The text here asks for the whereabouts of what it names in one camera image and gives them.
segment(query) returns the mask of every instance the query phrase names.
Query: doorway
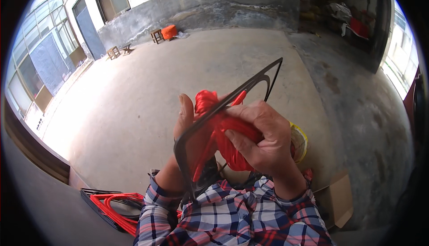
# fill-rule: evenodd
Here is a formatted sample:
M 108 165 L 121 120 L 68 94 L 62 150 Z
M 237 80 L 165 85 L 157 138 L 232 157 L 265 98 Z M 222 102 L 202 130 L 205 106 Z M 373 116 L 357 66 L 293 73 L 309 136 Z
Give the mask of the doorway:
M 76 2 L 73 6 L 73 13 L 92 57 L 95 61 L 100 59 L 102 55 L 106 54 L 106 49 L 92 23 L 85 0 L 78 0 Z

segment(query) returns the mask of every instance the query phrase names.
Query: shirt sleeve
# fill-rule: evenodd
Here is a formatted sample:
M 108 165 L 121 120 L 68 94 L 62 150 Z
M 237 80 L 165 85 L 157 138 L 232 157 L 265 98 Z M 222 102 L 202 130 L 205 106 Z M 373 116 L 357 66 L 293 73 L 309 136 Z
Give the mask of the shirt sleeve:
M 134 245 L 159 245 L 177 225 L 177 208 L 182 196 L 168 197 L 160 188 L 154 176 L 150 175 L 151 183 L 147 188 L 144 205 L 136 228 Z
M 291 238 L 297 238 L 298 241 L 312 240 L 317 245 L 335 244 L 319 214 L 311 189 L 307 189 L 302 196 L 293 200 L 277 197 L 277 202 L 283 207 L 287 216 L 296 221 L 289 229 Z

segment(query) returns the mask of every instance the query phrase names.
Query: plaid shirt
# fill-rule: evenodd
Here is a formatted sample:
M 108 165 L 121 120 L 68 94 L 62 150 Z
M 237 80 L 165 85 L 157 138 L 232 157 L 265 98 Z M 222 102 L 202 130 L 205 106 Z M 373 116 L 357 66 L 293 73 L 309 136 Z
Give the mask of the plaid shirt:
M 233 189 L 218 181 L 183 206 L 182 197 L 167 197 L 151 176 L 137 224 L 134 245 L 332 245 L 325 223 L 308 189 L 283 200 L 266 177 L 253 187 Z

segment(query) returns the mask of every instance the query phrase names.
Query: orange stool cushion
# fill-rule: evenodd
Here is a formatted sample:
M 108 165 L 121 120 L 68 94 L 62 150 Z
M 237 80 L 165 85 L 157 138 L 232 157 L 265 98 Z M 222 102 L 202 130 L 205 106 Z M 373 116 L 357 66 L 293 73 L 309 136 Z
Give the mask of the orange stool cushion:
M 164 39 L 170 39 L 173 36 L 177 35 L 177 29 L 175 25 L 169 25 L 161 30 L 162 36 Z

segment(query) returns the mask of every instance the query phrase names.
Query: person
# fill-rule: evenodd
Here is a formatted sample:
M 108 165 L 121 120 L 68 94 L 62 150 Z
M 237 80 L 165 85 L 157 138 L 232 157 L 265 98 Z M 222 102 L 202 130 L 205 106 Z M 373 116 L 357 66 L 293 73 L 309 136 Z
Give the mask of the person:
M 174 127 L 177 139 L 193 123 L 193 104 L 179 95 L 181 111 Z M 263 101 L 226 109 L 258 128 L 264 140 L 255 144 L 237 131 L 225 135 L 247 162 L 262 174 L 242 190 L 219 180 L 204 193 L 177 208 L 184 180 L 174 156 L 150 176 L 134 245 L 333 245 L 320 217 L 309 181 L 290 155 L 290 124 Z M 192 166 L 198 157 L 189 154 Z

